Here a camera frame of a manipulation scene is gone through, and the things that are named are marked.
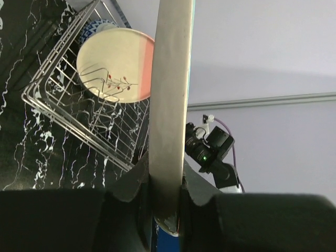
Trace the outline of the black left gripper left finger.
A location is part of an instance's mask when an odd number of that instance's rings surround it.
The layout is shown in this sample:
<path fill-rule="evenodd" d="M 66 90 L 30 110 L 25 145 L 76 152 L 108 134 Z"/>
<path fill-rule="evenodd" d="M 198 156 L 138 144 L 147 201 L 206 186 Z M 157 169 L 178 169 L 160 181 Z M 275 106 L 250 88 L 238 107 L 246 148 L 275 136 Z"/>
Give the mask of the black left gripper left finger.
<path fill-rule="evenodd" d="M 148 162 L 108 189 L 1 192 L 1 251 L 150 251 Z"/>

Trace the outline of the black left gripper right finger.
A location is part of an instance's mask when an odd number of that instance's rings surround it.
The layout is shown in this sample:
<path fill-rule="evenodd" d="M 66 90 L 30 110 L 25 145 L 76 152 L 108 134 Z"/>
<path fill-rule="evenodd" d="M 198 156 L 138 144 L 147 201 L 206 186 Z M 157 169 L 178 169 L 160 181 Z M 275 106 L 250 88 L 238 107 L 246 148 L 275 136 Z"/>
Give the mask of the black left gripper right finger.
<path fill-rule="evenodd" d="M 335 251 L 335 205 L 312 194 L 223 193 L 184 164 L 181 251 Z"/>

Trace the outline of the pink and cream plate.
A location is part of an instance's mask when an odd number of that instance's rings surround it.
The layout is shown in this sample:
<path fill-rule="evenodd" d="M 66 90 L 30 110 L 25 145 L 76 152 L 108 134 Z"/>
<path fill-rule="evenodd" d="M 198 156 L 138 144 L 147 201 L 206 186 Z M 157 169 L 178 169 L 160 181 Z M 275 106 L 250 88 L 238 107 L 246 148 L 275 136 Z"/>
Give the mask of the pink and cream plate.
<path fill-rule="evenodd" d="M 134 103 L 151 93 L 154 39 L 129 28 L 113 28 L 88 38 L 76 67 L 80 81 L 108 102 Z"/>

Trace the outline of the blue and cream plate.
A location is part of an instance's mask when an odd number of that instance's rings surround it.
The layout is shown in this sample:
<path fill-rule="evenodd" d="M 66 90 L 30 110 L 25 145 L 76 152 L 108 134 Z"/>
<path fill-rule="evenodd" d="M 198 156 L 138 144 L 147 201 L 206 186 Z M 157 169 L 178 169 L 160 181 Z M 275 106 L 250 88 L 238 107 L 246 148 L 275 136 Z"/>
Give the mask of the blue and cream plate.
<path fill-rule="evenodd" d="M 157 224 L 178 236 L 195 1 L 160 1 L 154 43 L 149 174 Z"/>

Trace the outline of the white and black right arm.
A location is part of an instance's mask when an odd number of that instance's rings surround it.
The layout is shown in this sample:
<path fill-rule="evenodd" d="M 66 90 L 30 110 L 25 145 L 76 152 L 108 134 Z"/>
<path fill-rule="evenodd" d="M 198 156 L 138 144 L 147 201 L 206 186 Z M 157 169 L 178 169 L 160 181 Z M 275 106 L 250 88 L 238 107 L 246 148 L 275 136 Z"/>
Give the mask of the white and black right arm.
<path fill-rule="evenodd" d="M 200 173 L 213 175 L 216 188 L 224 193 L 244 192 L 236 167 L 223 162 L 234 142 L 234 138 L 218 126 L 206 135 L 205 129 L 191 122 L 186 125 L 186 154 L 201 167 Z"/>

